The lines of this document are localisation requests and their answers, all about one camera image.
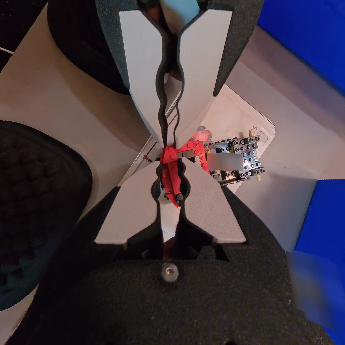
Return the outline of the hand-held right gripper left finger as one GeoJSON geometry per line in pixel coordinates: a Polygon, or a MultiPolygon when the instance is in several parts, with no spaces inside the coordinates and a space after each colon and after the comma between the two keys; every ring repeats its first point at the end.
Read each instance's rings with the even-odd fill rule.
{"type": "Polygon", "coordinates": [[[120,187],[96,236],[97,244],[143,245],[163,248],[160,216],[161,162],[152,162],[120,187]]]}

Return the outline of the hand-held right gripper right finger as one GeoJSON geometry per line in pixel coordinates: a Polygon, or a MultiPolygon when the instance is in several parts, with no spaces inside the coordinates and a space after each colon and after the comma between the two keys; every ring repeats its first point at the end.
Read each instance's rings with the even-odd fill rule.
{"type": "Polygon", "coordinates": [[[194,248],[212,243],[245,243],[246,238],[220,184],[190,160],[179,160],[179,167],[186,194],[181,203],[175,240],[194,248]]]}

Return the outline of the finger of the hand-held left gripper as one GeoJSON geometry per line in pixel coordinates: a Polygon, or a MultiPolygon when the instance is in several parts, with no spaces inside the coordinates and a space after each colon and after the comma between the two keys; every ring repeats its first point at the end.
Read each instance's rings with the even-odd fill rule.
{"type": "Polygon", "coordinates": [[[233,12],[208,9],[199,13],[178,38],[178,65],[183,78],[177,101],[175,146],[182,147],[193,135],[213,98],[218,71],[233,12]]]}
{"type": "Polygon", "coordinates": [[[159,124],[161,101],[156,87],[162,63],[162,30],[140,10],[119,12],[130,95],[149,132],[163,147],[159,124]]]}

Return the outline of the blue plastic bin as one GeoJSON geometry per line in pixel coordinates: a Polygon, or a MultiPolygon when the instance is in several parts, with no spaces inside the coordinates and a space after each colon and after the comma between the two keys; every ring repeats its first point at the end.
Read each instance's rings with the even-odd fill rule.
{"type": "Polygon", "coordinates": [[[345,1],[265,0],[258,25],[344,94],[345,1]]]}
{"type": "Polygon", "coordinates": [[[344,179],[317,181],[295,250],[286,255],[297,308],[344,344],[344,179]]]}

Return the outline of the red and black lego car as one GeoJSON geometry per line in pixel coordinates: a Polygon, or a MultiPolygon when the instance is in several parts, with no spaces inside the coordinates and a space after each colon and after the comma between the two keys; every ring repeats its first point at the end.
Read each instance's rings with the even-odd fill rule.
{"type": "Polygon", "coordinates": [[[178,159],[187,158],[209,173],[220,185],[245,181],[251,176],[257,180],[265,173],[265,168],[258,158],[260,135],[249,131],[243,139],[234,137],[227,140],[211,142],[212,133],[205,126],[199,126],[191,139],[180,149],[174,145],[162,149],[161,187],[164,198],[176,207],[184,198],[180,192],[181,179],[178,174],[178,159]]]}

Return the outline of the lego instruction booklet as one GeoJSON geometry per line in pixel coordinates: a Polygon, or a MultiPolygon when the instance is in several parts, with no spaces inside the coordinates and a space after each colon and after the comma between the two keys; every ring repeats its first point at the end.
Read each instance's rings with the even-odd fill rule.
{"type": "MultiPolygon", "coordinates": [[[[175,103],[178,97],[179,93],[167,111],[169,128],[174,127],[176,123],[177,110],[175,103]]],[[[222,87],[215,100],[211,100],[206,110],[205,118],[195,134],[192,135],[193,140],[202,141],[206,145],[216,142],[225,144],[226,142],[221,142],[221,140],[228,141],[234,138],[243,140],[249,136],[249,131],[252,130],[254,139],[258,139],[256,157],[260,160],[261,155],[275,135],[275,127],[272,122],[226,85],[222,87]]],[[[161,151],[162,148],[157,145],[155,139],[151,136],[120,181],[119,186],[136,171],[141,170],[160,157],[161,151]]]]}

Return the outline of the black quilted pad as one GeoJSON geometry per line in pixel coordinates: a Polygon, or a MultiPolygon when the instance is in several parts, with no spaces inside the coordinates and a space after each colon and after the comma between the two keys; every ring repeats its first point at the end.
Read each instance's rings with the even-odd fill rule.
{"type": "Polygon", "coordinates": [[[50,0],[47,21],[62,53],[86,74],[129,95],[103,36],[94,0],[50,0]]]}
{"type": "Polygon", "coordinates": [[[11,308],[41,281],[88,203],[87,162],[21,123],[0,122],[0,306],[11,308]]]}

